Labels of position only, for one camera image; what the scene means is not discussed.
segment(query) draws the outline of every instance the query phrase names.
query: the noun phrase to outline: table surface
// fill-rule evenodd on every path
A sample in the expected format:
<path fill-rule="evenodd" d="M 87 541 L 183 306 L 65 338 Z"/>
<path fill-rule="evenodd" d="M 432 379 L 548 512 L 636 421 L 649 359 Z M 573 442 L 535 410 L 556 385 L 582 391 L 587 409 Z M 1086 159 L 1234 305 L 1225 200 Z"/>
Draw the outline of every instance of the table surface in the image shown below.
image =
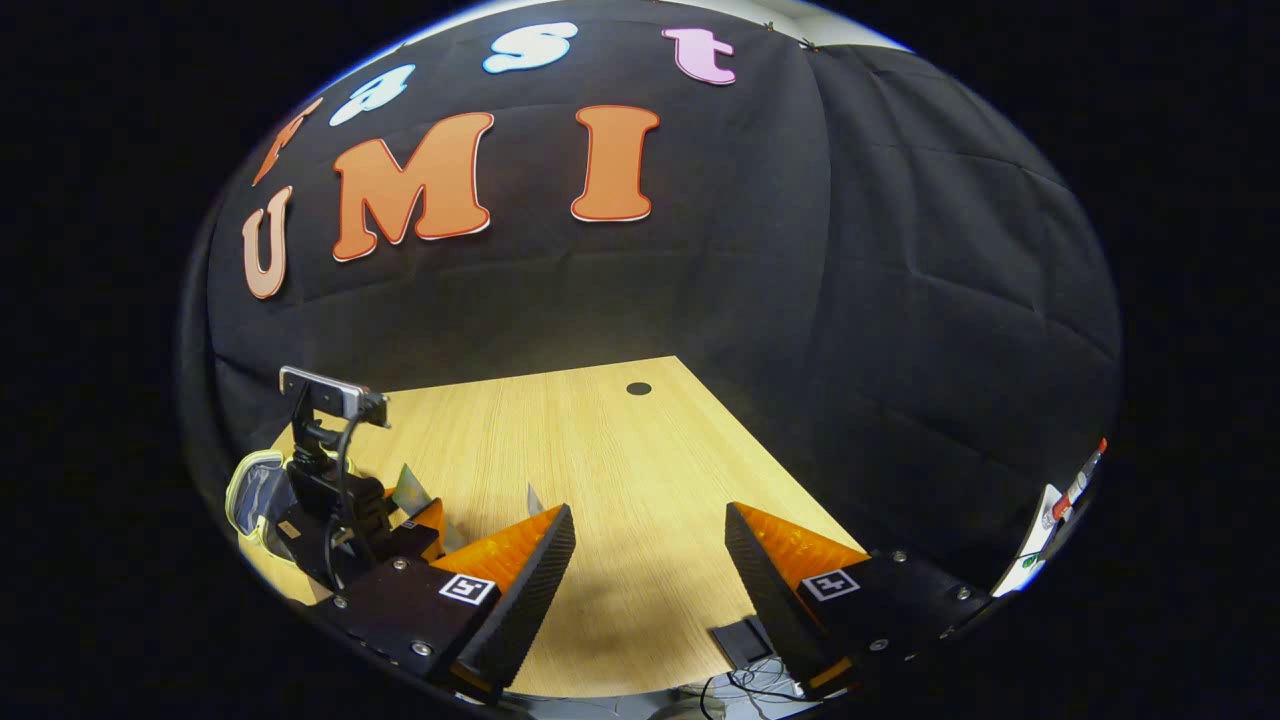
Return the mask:
<path fill-rule="evenodd" d="M 468 541 L 527 518 L 527 483 L 573 510 L 577 547 L 513 692 L 609 697 L 731 670 L 708 629 L 755 614 L 724 548 L 731 501 L 863 550 L 676 357 L 388 395 L 392 428 L 356 432 L 356 468 L 392 487 L 407 462 Z M 274 447 L 292 452 L 288 428 Z M 284 594 L 329 594 L 241 550 Z"/>

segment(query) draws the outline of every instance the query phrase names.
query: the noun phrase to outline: cable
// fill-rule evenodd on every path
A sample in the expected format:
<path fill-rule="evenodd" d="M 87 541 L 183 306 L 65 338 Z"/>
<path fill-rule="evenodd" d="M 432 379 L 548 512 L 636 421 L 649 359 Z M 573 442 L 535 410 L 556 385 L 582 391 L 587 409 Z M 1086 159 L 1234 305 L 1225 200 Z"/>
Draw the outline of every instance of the cable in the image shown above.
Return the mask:
<path fill-rule="evenodd" d="M 712 717 L 710 712 L 707 712 L 707 688 L 712 687 L 712 680 L 714 679 L 716 675 L 707 678 L 707 684 L 703 685 L 703 694 L 698 697 L 698 707 L 699 710 L 703 711 L 703 717 L 705 717 L 707 720 L 716 720 L 714 717 Z"/>
<path fill-rule="evenodd" d="M 724 676 L 728 678 L 728 684 L 733 685 L 735 688 L 737 688 L 740 691 L 745 691 L 748 693 L 767 694 L 767 696 L 772 696 L 772 697 L 781 697 L 781 698 L 790 700 L 792 702 L 822 702 L 820 700 L 808 700 L 808 698 L 795 697 L 795 696 L 783 694 L 783 693 L 772 693 L 772 692 L 767 692 L 767 691 L 753 691 L 751 688 L 746 688 L 746 687 L 740 685 L 737 683 L 737 680 L 733 679 L 733 674 L 732 673 L 724 673 Z"/>
<path fill-rule="evenodd" d="M 342 436 L 338 438 L 338 495 L 342 498 L 342 512 L 351 525 L 351 532 L 356 539 L 356 548 L 365 560 L 369 562 L 374 561 L 374 551 L 369 546 L 369 538 L 365 537 L 365 532 L 361 529 L 360 523 L 356 521 L 356 511 L 351 507 L 351 495 L 347 491 L 347 446 L 351 445 L 351 436 L 356 432 L 356 425 L 365 418 L 364 409 L 356 411 L 356 416 L 347 420 L 347 427 L 343 428 Z"/>
<path fill-rule="evenodd" d="M 330 551 L 333 550 L 333 527 L 337 524 L 338 516 L 330 515 L 329 521 L 324 524 L 324 569 L 329 575 L 329 587 L 333 592 L 342 589 L 342 580 L 338 578 L 338 573 L 333 571 L 333 560 L 330 560 Z"/>

